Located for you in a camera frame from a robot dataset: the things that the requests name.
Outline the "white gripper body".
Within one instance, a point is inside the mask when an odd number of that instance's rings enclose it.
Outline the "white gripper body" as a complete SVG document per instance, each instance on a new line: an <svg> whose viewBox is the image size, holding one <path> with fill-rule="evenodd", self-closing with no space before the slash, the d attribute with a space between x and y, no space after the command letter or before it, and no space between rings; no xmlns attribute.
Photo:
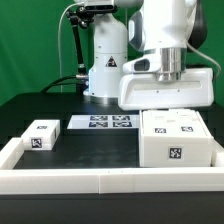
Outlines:
<svg viewBox="0 0 224 224"><path fill-rule="evenodd" d="M119 86L122 110L194 108L214 101L211 68L187 69L177 81L157 81L154 74L125 75Z"/></svg>

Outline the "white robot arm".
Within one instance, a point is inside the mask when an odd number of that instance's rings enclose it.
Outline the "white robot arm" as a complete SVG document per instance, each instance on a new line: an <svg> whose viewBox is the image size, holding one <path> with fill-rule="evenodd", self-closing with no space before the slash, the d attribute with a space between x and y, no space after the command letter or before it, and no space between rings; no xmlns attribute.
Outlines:
<svg viewBox="0 0 224 224"><path fill-rule="evenodd" d="M84 0L94 19L85 98L123 110L209 106L213 71L186 67L198 0Z"/></svg>

